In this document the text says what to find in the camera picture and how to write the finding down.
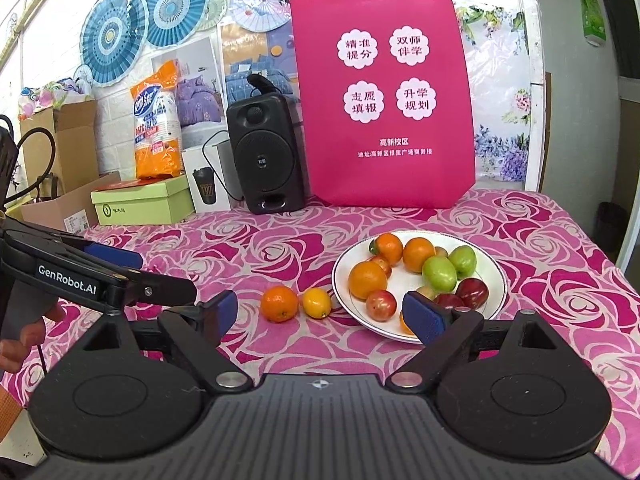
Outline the person's left hand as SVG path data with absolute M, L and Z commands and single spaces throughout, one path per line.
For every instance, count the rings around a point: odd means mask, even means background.
M 10 304 L 1 329 L 2 372 L 19 372 L 32 348 L 42 344 L 46 338 L 44 320 L 47 318 L 58 323 L 64 316 L 56 298 L 29 308 L 19 307 L 16 302 Z

